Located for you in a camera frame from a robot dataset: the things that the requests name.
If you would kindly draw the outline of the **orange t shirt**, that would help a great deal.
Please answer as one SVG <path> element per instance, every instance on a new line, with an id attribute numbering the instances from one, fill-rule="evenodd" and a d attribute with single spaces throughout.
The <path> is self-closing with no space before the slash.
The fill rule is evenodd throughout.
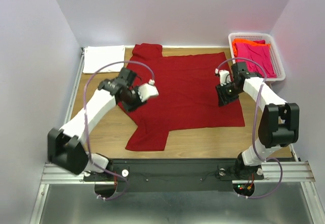
<path id="1" fill-rule="evenodd" d="M 265 41 L 264 42 L 259 42 L 259 41 L 250 41 L 250 40 L 246 40 L 246 39 L 234 39 L 232 41 L 232 49 L 233 49 L 233 54 L 235 57 L 237 57 L 238 55 L 238 49 L 236 47 L 237 43 L 242 43 L 242 44 L 247 44 L 247 45 L 251 45 L 251 46 L 266 46 L 269 49 L 271 49 L 271 44 L 266 44 Z"/>

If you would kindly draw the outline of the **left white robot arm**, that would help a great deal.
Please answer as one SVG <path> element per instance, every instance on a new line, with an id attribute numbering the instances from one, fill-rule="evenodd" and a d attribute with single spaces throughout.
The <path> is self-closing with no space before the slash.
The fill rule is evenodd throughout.
<path id="1" fill-rule="evenodd" d="M 126 111 L 134 111 L 159 95 L 155 87 L 155 74 L 149 69 L 151 78 L 138 86 L 133 83 L 138 74 L 123 67 L 118 76 L 102 80 L 93 96 L 83 100 L 83 108 L 60 128 L 52 128 L 47 135 L 47 158 L 52 164 L 79 175 L 95 173 L 101 180 L 112 176 L 125 179 L 113 172 L 111 159 L 91 152 L 90 133 L 102 118 L 119 103 Z"/>

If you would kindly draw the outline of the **white plastic basket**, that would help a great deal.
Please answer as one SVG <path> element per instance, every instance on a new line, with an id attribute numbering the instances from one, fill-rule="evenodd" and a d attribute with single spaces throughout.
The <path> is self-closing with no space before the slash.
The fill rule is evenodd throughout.
<path id="1" fill-rule="evenodd" d="M 283 81 L 286 77 L 273 37 L 262 33 L 231 33 L 228 36 L 231 55 L 235 61 L 245 62 L 250 72 L 266 72 L 267 81 Z"/>

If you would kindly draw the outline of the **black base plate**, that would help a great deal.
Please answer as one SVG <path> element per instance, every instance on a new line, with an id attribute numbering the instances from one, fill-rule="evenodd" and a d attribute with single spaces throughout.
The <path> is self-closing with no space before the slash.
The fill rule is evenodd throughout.
<path id="1" fill-rule="evenodd" d="M 115 159 L 113 171 L 128 170 L 124 182 L 105 173 L 91 173 L 85 182 L 113 184 L 118 192 L 233 191 L 233 183 L 262 180 L 257 167 L 236 167 L 234 158 Z"/>

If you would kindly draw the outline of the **dark red t shirt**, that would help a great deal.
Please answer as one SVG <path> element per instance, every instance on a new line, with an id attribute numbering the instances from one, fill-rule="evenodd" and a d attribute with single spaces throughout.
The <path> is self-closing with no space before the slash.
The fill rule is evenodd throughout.
<path id="1" fill-rule="evenodd" d="M 226 60 L 223 52 L 185 56 L 163 56 L 158 44 L 137 44 L 127 68 L 137 73 L 137 86 L 152 73 L 158 97 L 149 99 L 127 115 L 137 125 L 126 149 L 163 151 L 170 131 L 205 127 L 244 127 L 239 101 L 220 107 L 215 89 L 219 84 L 215 69 Z M 153 72 L 143 66 L 142 62 Z"/>

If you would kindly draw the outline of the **pink t shirt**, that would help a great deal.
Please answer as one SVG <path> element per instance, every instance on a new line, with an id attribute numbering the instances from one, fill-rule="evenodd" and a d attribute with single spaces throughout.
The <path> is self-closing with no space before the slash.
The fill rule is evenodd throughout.
<path id="1" fill-rule="evenodd" d="M 270 49 L 266 46 L 251 46 L 247 44 L 237 43 L 236 47 L 238 49 L 237 57 L 243 57 L 250 59 L 257 64 L 259 64 L 265 70 L 267 78 L 276 78 L 277 75 L 273 69 L 271 62 Z"/>

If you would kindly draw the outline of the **folded white t shirt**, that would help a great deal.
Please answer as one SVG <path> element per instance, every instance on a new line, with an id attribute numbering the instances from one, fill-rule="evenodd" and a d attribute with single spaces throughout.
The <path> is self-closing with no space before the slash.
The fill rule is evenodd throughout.
<path id="1" fill-rule="evenodd" d="M 102 47 L 86 47 L 84 49 L 84 74 L 93 74 L 98 69 L 111 64 L 104 68 L 100 73 L 119 72 L 124 63 L 113 64 L 115 62 L 124 61 L 125 46 L 102 46 Z"/>

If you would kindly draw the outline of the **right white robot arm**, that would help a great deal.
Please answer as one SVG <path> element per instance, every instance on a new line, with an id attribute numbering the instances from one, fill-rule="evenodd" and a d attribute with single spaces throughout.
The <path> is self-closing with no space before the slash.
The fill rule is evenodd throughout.
<path id="1" fill-rule="evenodd" d="M 279 97 L 267 84 L 266 72 L 250 72 L 246 63 L 236 62 L 231 71 L 215 69 L 219 78 L 216 86 L 218 105 L 228 105 L 246 93 L 255 101 L 255 114 L 262 112 L 260 121 L 253 120 L 252 144 L 241 152 L 232 167 L 232 173 L 246 178 L 260 174 L 260 165 L 277 150 L 296 143 L 299 138 L 300 108 Z"/>

